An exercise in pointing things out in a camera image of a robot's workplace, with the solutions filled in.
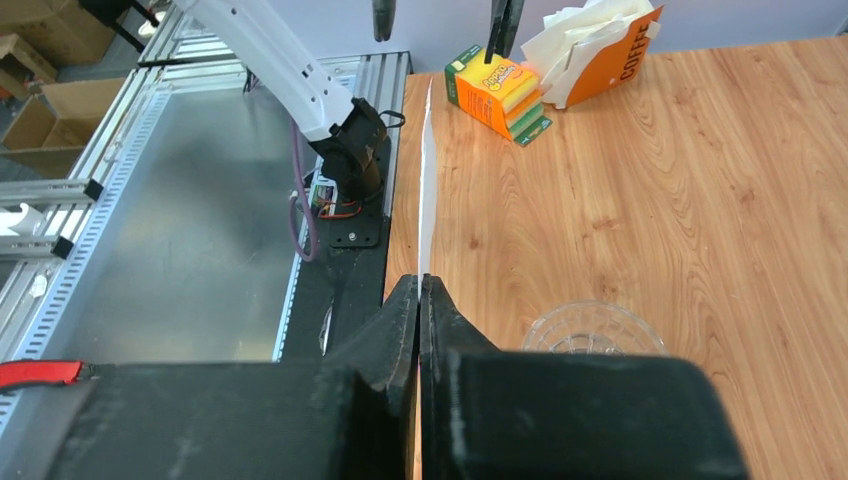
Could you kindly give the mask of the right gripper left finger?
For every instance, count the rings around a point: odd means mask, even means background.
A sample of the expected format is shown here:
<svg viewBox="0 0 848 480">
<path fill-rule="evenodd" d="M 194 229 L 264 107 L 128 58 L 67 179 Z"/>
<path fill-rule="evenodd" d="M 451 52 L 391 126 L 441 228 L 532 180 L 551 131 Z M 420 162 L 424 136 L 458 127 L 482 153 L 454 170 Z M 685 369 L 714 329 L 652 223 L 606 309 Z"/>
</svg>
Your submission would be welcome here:
<svg viewBox="0 0 848 480">
<path fill-rule="evenodd" d="M 48 477 L 409 477 L 418 284 L 403 276 L 375 315 L 320 358 L 107 370 Z"/>
</svg>

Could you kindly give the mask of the clear glass dripper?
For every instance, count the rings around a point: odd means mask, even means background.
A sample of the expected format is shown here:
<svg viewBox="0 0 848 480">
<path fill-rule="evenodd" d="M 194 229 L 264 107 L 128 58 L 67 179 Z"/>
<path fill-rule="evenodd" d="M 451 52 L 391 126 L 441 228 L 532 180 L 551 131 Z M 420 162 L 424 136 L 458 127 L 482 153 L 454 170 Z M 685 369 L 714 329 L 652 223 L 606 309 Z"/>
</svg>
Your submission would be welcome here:
<svg viewBox="0 0 848 480">
<path fill-rule="evenodd" d="M 536 319 L 521 348 L 566 354 L 667 356 L 661 337 L 643 319 L 618 305 L 584 300 Z"/>
</svg>

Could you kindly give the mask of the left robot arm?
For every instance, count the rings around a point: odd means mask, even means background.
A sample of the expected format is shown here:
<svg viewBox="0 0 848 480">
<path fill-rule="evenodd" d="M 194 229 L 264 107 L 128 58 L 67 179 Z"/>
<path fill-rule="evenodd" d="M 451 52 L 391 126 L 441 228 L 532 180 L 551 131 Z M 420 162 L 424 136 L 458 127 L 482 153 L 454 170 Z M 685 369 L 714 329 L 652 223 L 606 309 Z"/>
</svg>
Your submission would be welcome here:
<svg viewBox="0 0 848 480">
<path fill-rule="evenodd" d="M 346 199 L 376 195 L 388 128 L 377 110 L 335 80 L 268 1 L 180 1 L 282 103 Z"/>
</svg>

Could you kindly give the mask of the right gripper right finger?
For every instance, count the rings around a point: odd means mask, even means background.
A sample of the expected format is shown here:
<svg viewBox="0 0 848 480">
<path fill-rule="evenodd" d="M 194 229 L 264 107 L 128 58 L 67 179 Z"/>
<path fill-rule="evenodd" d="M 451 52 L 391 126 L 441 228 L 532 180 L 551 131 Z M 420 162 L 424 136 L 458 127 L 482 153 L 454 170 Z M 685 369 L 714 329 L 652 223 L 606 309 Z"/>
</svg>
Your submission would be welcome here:
<svg viewBox="0 0 848 480">
<path fill-rule="evenodd" d="M 420 298 L 426 479 L 745 479 L 719 395 L 662 356 L 502 350 L 425 275 Z"/>
</svg>

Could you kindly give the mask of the white paper coffee filter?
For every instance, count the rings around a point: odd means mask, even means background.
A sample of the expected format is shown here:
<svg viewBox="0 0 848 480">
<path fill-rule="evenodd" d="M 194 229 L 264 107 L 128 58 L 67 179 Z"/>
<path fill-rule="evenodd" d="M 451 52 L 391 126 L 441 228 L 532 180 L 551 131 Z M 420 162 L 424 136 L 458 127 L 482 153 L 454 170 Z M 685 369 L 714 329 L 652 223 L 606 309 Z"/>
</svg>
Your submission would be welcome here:
<svg viewBox="0 0 848 480">
<path fill-rule="evenodd" d="M 428 84 L 421 132 L 421 171 L 419 178 L 418 255 L 419 284 L 430 272 L 431 249 L 438 202 L 438 149 L 432 124 L 432 83 Z"/>
</svg>

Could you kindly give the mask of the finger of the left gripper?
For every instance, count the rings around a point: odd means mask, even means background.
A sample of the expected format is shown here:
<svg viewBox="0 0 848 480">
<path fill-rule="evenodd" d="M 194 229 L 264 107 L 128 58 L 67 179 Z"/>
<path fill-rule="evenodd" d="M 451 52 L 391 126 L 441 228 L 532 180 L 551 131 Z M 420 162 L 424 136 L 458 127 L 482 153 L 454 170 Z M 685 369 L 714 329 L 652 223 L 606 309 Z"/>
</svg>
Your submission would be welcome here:
<svg viewBox="0 0 848 480">
<path fill-rule="evenodd" d="M 492 0 L 490 34 L 486 46 L 484 63 L 490 64 L 498 55 L 510 55 L 519 28 L 524 0 Z"/>
<path fill-rule="evenodd" d="M 396 5 L 396 0 L 372 1 L 373 35 L 376 42 L 385 42 L 391 38 Z"/>
</svg>

